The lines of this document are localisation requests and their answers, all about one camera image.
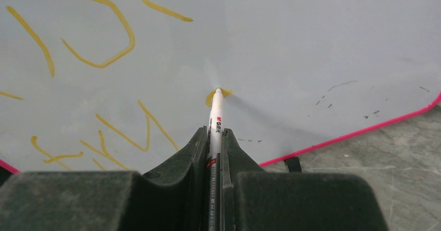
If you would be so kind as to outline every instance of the yellow marker stroke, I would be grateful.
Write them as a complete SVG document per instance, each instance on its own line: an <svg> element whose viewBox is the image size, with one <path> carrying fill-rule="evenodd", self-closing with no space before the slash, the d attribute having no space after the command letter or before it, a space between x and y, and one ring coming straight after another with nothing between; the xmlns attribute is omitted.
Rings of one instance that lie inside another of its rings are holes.
<svg viewBox="0 0 441 231"><path fill-rule="evenodd" d="M123 49L122 51L120 51L119 53L115 54L113 57L106 60L104 63L96 64L96 63L93 63L93 62L88 61L85 58L81 57L64 39L61 39L61 40L63 41L63 43L67 47L67 49L69 49L69 51L80 61L82 61L90 66L96 67L96 68L105 68L108 65L112 64L113 62L117 61L118 59L120 59L121 57L123 57L124 55L128 54L129 52L131 52L133 50L133 48L135 47L135 36L133 34L132 28L130 28L130 25L128 24L127 20L125 19L125 17L121 13L121 11L117 8L115 3L113 3L110 0L90 0L90 1L95 1L98 3L104 4L113 10L113 12L116 14L118 19L120 20L120 22L123 24L125 31L127 32L128 42L129 42L128 46L125 49Z"/></svg>
<svg viewBox="0 0 441 231"><path fill-rule="evenodd" d="M109 122L107 122L104 118L102 118L99 114L95 114L96 118L103 123L105 126L107 126L108 128L110 128L111 130L115 131L118 135L120 135L122 138L124 138L127 142L129 142L130 144L132 144L133 146L135 146L136 148L138 148L141 151L147 152L150 148L150 118L154 121L154 123L156 124L156 126L159 128L159 130L162 132L162 134L164 134L164 136L170 141L170 143L172 143L173 147L176 149L176 151L178 151L178 146L176 145L176 143L173 141L173 139L167 134L167 132L162 128L161 124L157 121L157 119L152 115L152 113L150 113L150 111L148 111L146 109L146 107L142 104L141 100L138 100L138 104L141 107L141 109L144 111L144 113L146 114L146 122L147 122L147 144L145 148L142 148L141 145L137 144L136 142L134 142L132 139L130 139L127 135L125 135L124 133L122 133L120 130L118 130L117 128L115 128L112 124L110 124Z"/></svg>
<svg viewBox="0 0 441 231"><path fill-rule="evenodd" d="M207 98L205 99L205 104L209 107L211 107L212 102L213 102L213 96L216 93L216 90L210 92L207 96ZM224 95L224 98L227 97L228 95L233 94L233 91L230 89L222 89L222 95Z"/></svg>
<svg viewBox="0 0 441 231"><path fill-rule="evenodd" d="M192 18L185 17L184 15L181 15L181 14L179 14L177 12L174 12L174 11L168 9L168 8L165 8L163 6L157 5L157 4L153 3L153 2L151 2L150 0L142 0L142 2L144 4L146 4L146 6L152 8L153 10L156 10L158 12L162 12L163 14L170 15L172 17L175 17L175 18L180 19L180 20L185 21L185 22L192 22L193 21Z"/></svg>
<svg viewBox="0 0 441 231"><path fill-rule="evenodd" d="M110 155L107 152L106 144L105 144L105 140L104 140L104 135L102 134L102 131L98 131L98 134L99 134L99 139L101 141L101 150L102 150L102 152L97 150L96 148L92 147L90 144L86 143L83 140L80 140L80 143L82 145L86 146L86 148L90 149L91 151L93 151L93 152L95 152L95 153L97 153L97 154L99 154L99 155L109 159L110 161L114 162L116 165L120 166L121 168L123 168L125 170L130 170L129 168L124 166L122 163L120 163L117 159L115 159L112 155Z"/></svg>
<svg viewBox="0 0 441 231"><path fill-rule="evenodd" d="M67 169L68 171L72 171L71 168L69 168L66 164L64 164L63 162L59 161L58 158L53 157L51 154L49 154L49 152L47 152L46 150L42 149L38 144L37 144L37 137L36 136L32 136L31 137L31 143L34 146L34 148L36 148L38 151L40 151L41 153L47 155L49 158L51 158L51 160L54 160L55 162L57 162L59 165L63 166L65 169Z"/></svg>
<svg viewBox="0 0 441 231"><path fill-rule="evenodd" d="M9 94L9 93L6 93L6 92L0 92L0 95L6 96L6 97L10 97L10 98L14 98L14 99L24 100L23 98L21 98L19 96L16 96L16 95L13 95L13 94Z"/></svg>
<svg viewBox="0 0 441 231"><path fill-rule="evenodd" d="M56 156L55 159L60 160L62 158L74 158L74 157L82 157L82 156L83 156L83 152L81 151L78 155L61 155L61 156ZM43 160L43 162L51 163L51 162L55 162L55 159Z"/></svg>
<svg viewBox="0 0 441 231"><path fill-rule="evenodd" d="M15 11L12 7L7 6L6 9L8 9L8 12L11 13L14 18L23 26L23 28L28 32L28 34L34 39L34 41L37 42L38 46L43 51L44 57L46 58L47 66L49 67L49 72L52 77L55 75L55 68L54 68L54 62L52 61L52 58L50 57L49 50L47 49L46 45L43 43L43 41L40 39L40 37L32 30L32 28L26 23L26 21L18 14L17 11Z"/></svg>
<svg viewBox="0 0 441 231"><path fill-rule="evenodd" d="M106 169L104 169L104 167L101 165L101 163L99 163L97 160L92 158L92 161L102 170L102 171L106 171Z"/></svg>

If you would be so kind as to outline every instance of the whiteboard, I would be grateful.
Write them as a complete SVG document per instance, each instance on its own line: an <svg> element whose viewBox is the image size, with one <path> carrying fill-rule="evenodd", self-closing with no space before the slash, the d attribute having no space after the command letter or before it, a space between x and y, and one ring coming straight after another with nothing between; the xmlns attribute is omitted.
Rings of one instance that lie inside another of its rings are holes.
<svg viewBox="0 0 441 231"><path fill-rule="evenodd" d="M145 172L216 87L259 163L418 111L441 91L440 4L0 0L0 159Z"/></svg>

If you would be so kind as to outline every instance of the marker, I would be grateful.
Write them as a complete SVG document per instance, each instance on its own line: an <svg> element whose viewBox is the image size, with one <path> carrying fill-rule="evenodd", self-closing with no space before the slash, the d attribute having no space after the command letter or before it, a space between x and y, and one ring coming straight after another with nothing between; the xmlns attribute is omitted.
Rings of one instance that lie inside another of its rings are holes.
<svg viewBox="0 0 441 231"><path fill-rule="evenodd" d="M221 199L221 150L222 150L222 89L217 88L213 96L207 137L206 181L207 196L203 230L222 230Z"/></svg>

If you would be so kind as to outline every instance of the gray floor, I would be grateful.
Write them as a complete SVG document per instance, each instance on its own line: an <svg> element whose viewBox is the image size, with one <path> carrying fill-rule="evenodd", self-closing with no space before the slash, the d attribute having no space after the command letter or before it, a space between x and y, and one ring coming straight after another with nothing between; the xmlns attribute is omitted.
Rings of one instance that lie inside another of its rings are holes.
<svg viewBox="0 0 441 231"><path fill-rule="evenodd" d="M441 230L441 107L299 158L304 172L363 177L390 230ZM283 162L265 169L288 171Z"/></svg>

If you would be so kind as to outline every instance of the pink border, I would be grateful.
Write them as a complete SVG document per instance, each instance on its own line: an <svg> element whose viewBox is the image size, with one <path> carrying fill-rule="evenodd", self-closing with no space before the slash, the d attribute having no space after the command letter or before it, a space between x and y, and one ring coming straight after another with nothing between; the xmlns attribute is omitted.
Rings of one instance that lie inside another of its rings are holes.
<svg viewBox="0 0 441 231"><path fill-rule="evenodd" d="M276 158L276 159L272 159L272 160L269 160L269 161L266 161L266 162L262 162L260 164L260 166L267 166L267 165L270 165L270 164L273 164L273 163L276 163L276 162L280 162L280 161L286 160L286 159L291 158L291 157L296 157L296 156L299 156L299 155L301 155L303 153L310 152L310 151L313 151L313 150L316 150L316 149L319 149L319 148L323 148L324 146L335 144L337 142L346 140L348 138L351 138L351 137L354 137L354 136L358 136L358 135L361 135L363 133L366 133L366 132L369 132L369 131L373 131L373 130L376 130L376 129L381 128L381 127L385 127L387 125L390 125L390 124L393 124L393 123L396 123L396 122L399 122L399 121L402 121L402 120L405 120L405 119L408 119L408 118L415 117L417 115L423 114L426 111L432 109L440 101L441 101L441 93L438 95L438 97L435 98L435 100L433 102L431 102L428 106L422 108L421 110L417 110L415 112L412 112L412 113L409 113L409 114L406 114L406 115L402 115L401 117L390 119L390 120L388 120L386 122L382 122L382 123L373 125L371 127L368 127L368 128L365 128L365 129L362 129L362 130L359 130L359 131L355 131L355 132L352 132L352 133L344 135L344 136L340 136L340 137L334 138L332 140L326 141L326 142L321 143L321 144L313 145L313 146L311 146L309 148L302 149L302 150L293 152L291 154L288 154L288 155L285 155L285 156L282 156L282 157L279 157L279 158ZM16 168L12 167L9 164L7 164L6 162L4 162L1 159L0 159L0 166L4 167L5 169L9 170L11 173L14 173L14 174L17 174L17 173L20 172L19 170L17 170Z"/></svg>

